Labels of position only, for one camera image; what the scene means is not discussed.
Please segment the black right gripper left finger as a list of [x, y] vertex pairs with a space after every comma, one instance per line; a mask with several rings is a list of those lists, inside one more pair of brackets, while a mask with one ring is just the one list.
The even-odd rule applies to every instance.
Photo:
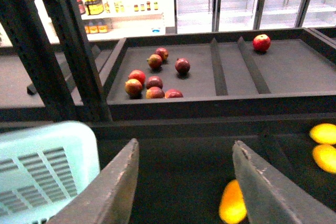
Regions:
[[139, 171], [139, 143], [131, 139], [100, 174], [48, 223], [128, 223]]

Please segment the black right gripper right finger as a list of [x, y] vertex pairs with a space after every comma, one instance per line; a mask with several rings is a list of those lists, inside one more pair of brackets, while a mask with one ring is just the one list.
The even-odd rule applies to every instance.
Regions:
[[242, 141], [233, 145], [233, 164], [250, 223], [335, 223], [333, 210]]

